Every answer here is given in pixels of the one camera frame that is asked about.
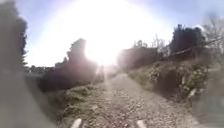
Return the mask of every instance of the sky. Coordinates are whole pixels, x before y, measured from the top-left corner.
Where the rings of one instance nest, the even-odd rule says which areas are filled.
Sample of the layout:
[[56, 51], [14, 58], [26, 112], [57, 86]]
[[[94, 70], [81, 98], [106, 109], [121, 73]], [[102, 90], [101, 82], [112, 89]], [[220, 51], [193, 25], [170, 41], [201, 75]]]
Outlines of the sky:
[[110, 62], [134, 41], [157, 34], [172, 38], [177, 24], [201, 24], [209, 12], [224, 12], [222, 0], [16, 0], [26, 22], [29, 65], [53, 66], [71, 43], [87, 40], [87, 55]]

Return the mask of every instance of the vegetation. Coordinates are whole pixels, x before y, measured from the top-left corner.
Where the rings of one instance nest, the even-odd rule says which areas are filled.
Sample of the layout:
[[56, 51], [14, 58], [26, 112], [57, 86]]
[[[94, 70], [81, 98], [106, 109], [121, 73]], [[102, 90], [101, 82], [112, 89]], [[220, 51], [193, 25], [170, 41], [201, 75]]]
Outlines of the vegetation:
[[85, 40], [74, 42], [68, 51], [68, 60], [55, 64], [39, 80], [39, 87], [43, 92], [70, 89], [74, 86], [100, 82], [102, 77], [96, 74], [97, 65], [84, 55]]
[[134, 63], [129, 61], [128, 65], [133, 64], [132, 67], [138, 66], [140, 68], [128, 70], [128, 74], [139, 82], [143, 88], [155, 91], [168, 99], [179, 102], [199, 98], [207, 86], [208, 68], [212, 63], [220, 62], [220, 59], [214, 59], [212, 56], [215, 54], [221, 55], [220, 52], [211, 52], [214, 48], [217, 48], [214, 47], [213, 42], [220, 41], [213, 40], [220, 38], [220, 35], [213, 36], [213, 39], [209, 38], [214, 34], [212, 33], [214, 28], [209, 27], [209, 24], [207, 28], [209, 28], [209, 31], [206, 31], [206, 35], [200, 28], [185, 28], [178, 25], [174, 29], [173, 39], [170, 44], [160, 48], [163, 49], [160, 53], [162, 55], [158, 57], [156, 54], [140, 54], [138, 58], [147, 56], [147, 59], [156, 59], [147, 64], [144, 64], [141, 59], [137, 59]]
[[47, 92], [52, 112], [57, 117], [58, 126], [70, 128], [74, 118], [91, 117], [91, 98], [97, 98], [103, 90], [98, 86], [79, 86], [69, 90]]

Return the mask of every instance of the dirt trail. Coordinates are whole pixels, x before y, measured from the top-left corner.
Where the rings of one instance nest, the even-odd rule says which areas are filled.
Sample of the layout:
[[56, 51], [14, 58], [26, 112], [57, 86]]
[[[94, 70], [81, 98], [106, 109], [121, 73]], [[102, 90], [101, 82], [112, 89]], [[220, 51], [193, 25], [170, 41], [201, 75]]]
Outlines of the dirt trail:
[[127, 75], [106, 80], [105, 92], [93, 104], [91, 117], [84, 120], [91, 128], [200, 128], [197, 121], [182, 107], [150, 93]]

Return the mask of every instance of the tree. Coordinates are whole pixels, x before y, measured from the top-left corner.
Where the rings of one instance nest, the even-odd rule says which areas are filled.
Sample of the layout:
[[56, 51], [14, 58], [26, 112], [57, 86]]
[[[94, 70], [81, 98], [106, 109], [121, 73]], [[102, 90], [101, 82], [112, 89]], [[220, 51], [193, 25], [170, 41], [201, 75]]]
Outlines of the tree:
[[220, 62], [224, 52], [224, 19], [215, 13], [210, 13], [203, 25], [206, 40], [209, 44], [210, 54], [214, 62]]
[[200, 28], [185, 28], [182, 25], [178, 25], [174, 29], [173, 39], [169, 45], [170, 53], [172, 55], [185, 51], [178, 55], [180, 59], [193, 57], [200, 53], [200, 48], [197, 46], [204, 42], [205, 38]]

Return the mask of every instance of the grass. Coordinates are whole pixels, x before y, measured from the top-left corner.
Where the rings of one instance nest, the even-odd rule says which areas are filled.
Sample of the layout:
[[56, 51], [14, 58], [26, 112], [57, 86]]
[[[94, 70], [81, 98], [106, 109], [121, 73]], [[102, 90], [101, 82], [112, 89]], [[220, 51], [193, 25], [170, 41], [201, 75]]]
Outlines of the grass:
[[78, 86], [66, 91], [47, 93], [58, 125], [69, 128], [76, 118], [91, 116], [92, 98], [97, 98], [103, 91], [100, 86]]

